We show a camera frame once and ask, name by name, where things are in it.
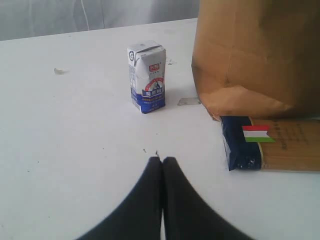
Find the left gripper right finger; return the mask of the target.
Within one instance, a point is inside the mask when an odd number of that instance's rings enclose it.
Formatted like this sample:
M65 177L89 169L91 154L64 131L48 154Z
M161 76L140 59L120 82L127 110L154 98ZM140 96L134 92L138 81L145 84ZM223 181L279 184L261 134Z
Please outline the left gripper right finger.
M249 240L195 191L177 160L162 162L163 213L167 240Z

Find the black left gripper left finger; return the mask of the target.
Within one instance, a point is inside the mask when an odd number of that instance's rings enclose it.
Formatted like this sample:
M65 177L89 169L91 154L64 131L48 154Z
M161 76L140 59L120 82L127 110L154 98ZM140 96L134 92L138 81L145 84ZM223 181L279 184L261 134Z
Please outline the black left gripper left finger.
M159 240L163 210L163 172L159 157L149 158L127 197L80 240Z

